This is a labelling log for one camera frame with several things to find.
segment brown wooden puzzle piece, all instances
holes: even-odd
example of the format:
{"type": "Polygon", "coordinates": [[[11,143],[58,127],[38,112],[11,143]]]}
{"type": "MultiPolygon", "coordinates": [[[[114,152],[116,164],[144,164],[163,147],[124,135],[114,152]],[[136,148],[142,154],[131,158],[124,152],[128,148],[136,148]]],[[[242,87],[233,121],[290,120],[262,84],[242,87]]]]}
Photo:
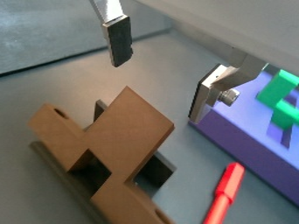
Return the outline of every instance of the brown wooden puzzle piece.
{"type": "Polygon", "coordinates": [[[111,223],[174,223],[134,181],[174,124],[130,87],[87,131],[50,104],[30,126],[66,172],[84,168],[92,157],[108,168],[111,176],[91,200],[111,223]]]}

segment cross-shaped block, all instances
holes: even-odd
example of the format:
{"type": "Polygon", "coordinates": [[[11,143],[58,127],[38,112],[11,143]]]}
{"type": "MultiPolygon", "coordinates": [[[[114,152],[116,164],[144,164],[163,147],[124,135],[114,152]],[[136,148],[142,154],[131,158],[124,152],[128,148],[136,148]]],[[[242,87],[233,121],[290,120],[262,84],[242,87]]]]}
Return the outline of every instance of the cross-shaped block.
{"type": "Polygon", "coordinates": [[[111,223],[174,223],[134,182],[174,123],[130,87],[87,131],[50,104],[42,106],[30,126],[66,172],[84,168],[92,156],[108,168],[111,176],[91,200],[111,223]]]}

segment pen cap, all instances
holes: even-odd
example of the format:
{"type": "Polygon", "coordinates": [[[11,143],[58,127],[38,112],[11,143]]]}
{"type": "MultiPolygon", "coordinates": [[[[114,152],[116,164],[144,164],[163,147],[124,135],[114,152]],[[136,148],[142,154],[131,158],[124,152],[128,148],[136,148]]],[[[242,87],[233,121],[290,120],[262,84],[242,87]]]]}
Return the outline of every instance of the pen cap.
{"type": "Polygon", "coordinates": [[[234,203],[237,198],[245,170],[245,167],[239,163],[229,164],[217,188],[217,195],[225,194],[229,197],[230,204],[234,203]]]}

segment purple block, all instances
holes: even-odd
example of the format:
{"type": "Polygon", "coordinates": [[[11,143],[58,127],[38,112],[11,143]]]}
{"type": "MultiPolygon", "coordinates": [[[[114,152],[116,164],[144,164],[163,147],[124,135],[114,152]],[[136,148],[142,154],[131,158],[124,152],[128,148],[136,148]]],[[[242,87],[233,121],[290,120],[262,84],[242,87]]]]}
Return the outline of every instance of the purple block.
{"type": "MultiPolygon", "coordinates": [[[[299,206],[299,127],[281,130],[271,123],[274,110],[257,100],[271,77],[262,72],[237,87],[235,104],[219,103],[200,123],[191,125],[299,206]]],[[[298,107],[299,92],[290,95],[298,107]]]]}

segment gray table surface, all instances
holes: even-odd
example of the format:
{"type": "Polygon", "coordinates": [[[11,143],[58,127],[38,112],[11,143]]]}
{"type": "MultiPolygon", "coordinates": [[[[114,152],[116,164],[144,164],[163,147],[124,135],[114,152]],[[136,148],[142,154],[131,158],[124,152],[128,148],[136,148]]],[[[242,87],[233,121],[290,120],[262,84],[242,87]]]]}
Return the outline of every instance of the gray table surface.
{"type": "MultiPolygon", "coordinates": [[[[104,51],[0,79],[0,223],[92,223],[28,146],[38,138],[27,122],[50,102],[86,127],[92,123],[95,101],[110,104],[126,85],[176,127],[159,149],[176,171],[154,201],[176,223],[202,223],[221,175],[234,159],[188,125],[187,114],[198,80],[221,60],[175,32],[136,42],[134,48],[134,58],[120,68],[110,65],[104,51]]],[[[225,223],[298,220],[298,207],[247,171],[225,223]]]]}

